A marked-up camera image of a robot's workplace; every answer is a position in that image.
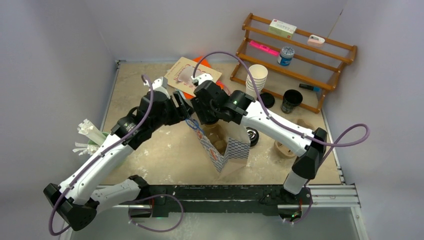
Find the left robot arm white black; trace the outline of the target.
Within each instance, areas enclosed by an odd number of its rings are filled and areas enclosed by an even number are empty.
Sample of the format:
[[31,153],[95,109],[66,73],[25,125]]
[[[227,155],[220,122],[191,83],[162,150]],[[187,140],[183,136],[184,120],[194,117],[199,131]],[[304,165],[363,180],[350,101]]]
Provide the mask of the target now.
[[97,189],[109,173],[149,140],[162,126],[187,120],[194,109],[178,92],[173,96],[152,90],[120,118],[99,149],[70,177],[60,184],[48,184],[43,193],[52,206],[49,223],[55,214],[68,224],[64,229],[80,231],[100,212],[116,205],[135,202],[142,205],[161,196],[141,176],[132,175],[121,183]]

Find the checkered paper bakery bag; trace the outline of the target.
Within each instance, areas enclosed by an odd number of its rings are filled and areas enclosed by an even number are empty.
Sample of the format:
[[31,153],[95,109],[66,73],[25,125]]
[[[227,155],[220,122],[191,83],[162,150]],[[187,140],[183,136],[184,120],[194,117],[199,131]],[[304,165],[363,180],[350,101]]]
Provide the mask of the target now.
[[247,165],[251,142],[245,126],[223,120],[210,125],[200,124],[197,117],[185,122],[195,132],[220,176],[227,176]]

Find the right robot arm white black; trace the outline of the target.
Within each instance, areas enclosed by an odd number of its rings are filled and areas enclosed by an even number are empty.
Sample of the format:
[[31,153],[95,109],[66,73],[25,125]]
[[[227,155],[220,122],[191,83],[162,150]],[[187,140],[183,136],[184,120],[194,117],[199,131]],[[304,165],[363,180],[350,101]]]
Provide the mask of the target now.
[[195,79],[191,104],[203,125],[219,120],[253,128],[286,146],[296,155],[280,196],[288,204],[300,198],[304,185],[313,180],[326,152],[327,132],[322,128],[311,130],[274,114],[258,100],[243,91],[228,95],[212,80]]

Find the two-cup pulp cup carrier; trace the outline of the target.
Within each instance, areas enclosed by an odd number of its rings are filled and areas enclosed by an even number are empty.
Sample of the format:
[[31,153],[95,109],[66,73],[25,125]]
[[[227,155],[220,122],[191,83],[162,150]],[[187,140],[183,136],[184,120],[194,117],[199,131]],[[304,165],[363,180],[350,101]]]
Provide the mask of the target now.
[[224,129],[219,126],[219,129],[204,130],[204,133],[216,150],[224,155],[228,146],[228,138]]

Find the brown paper coffee cup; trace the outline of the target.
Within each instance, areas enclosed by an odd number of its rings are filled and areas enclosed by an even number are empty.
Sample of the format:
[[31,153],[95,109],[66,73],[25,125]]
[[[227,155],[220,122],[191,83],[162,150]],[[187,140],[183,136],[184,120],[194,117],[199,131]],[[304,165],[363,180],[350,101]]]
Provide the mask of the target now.
[[202,125],[202,129],[203,130],[216,130],[219,129],[220,125],[218,122],[215,123],[208,123],[208,124],[203,124]]

